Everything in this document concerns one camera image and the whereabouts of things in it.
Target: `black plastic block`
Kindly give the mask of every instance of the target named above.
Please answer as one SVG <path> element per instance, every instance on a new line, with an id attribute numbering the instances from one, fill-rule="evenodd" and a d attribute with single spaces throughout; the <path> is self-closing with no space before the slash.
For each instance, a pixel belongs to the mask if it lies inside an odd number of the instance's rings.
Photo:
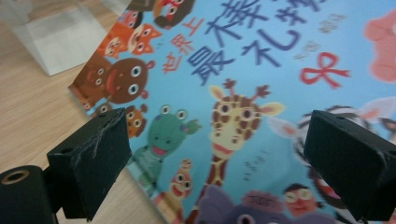
<path id="1" fill-rule="evenodd" d="M 131 157 L 125 110 L 91 119 L 47 156 L 55 203 L 62 205 L 67 218 L 92 220 Z"/>
<path id="2" fill-rule="evenodd" d="M 339 115 L 315 110 L 304 155 L 352 216 L 388 221 L 396 206 L 396 146 Z"/>

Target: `book cover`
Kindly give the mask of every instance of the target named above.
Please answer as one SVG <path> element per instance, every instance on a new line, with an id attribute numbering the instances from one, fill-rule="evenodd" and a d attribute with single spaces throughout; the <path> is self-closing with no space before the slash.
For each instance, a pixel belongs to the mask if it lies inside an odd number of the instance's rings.
<path id="1" fill-rule="evenodd" d="M 392 1 L 134 0 L 70 90 L 126 108 L 168 223 L 358 223 L 304 140 L 316 109 L 395 143 L 395 24 Z"/>

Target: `red ribbon bow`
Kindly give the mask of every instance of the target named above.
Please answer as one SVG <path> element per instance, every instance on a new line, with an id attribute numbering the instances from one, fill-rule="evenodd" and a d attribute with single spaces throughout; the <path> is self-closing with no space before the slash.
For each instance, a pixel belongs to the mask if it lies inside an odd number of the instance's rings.
<path id="1" fill-rule="evenodd" d="M 327 66 L 324 64 L 326 58 L 330 59 L 330 63 L 327 64 Z M 339 70 L 339 69 L 333 69 L 338 62 L 338 58 L 336 55 L 331 54 L 329 52 L 321 52 L 318 56 L 318 67 L 320 69 L 315 69 L 315 68 L 304 68 L 301 71 L 300 77 L 301 80 L 308 84 L 311 85 L 317 81 L 319 81 L 322 77 L 330 84 L 330 86 L 333 89 L 336 89 L 340 87 L 341 85 L 338 84 L 338 82 L 335 82 L 331 78 L 328 77 L 328 73 L 334 73 L 336 75 L 342 76 L 342 77 L 349 77 L 349 71 L 348 70 Z M 309 73 L 314 73 L 317 74 L 315 77 L 308 77 Z"/>

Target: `transparent container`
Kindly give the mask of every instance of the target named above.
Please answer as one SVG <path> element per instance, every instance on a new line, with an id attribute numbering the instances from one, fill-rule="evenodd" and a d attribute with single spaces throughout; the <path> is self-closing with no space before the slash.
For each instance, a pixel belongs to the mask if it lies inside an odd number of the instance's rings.
<path id="1" fill-rule="evenodd" d="M 130 0 L 0 0 L 0 19 L 53 76 L 88 61 L 106 35 L 101 7 L 120 15 Z"/>

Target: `wooden surface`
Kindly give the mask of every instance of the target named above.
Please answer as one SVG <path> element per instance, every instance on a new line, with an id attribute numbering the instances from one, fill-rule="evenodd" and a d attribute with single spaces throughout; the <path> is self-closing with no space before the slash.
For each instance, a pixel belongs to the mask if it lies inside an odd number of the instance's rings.
<path id="1" fill-rule="evenodd" d="M 117 19 L 98 1 L 88 7 L 107 30 Z M 27 164 L 46 168 L 47 152 L 88 121 L 67 89 L 81 68 L 48 77 L 0 21 L 0 173 Z M 62 210 L 57 216 L 60 223 L 86 223 L 65 219 Z M 124 169 L 92 223 L 163 220 Z"/>

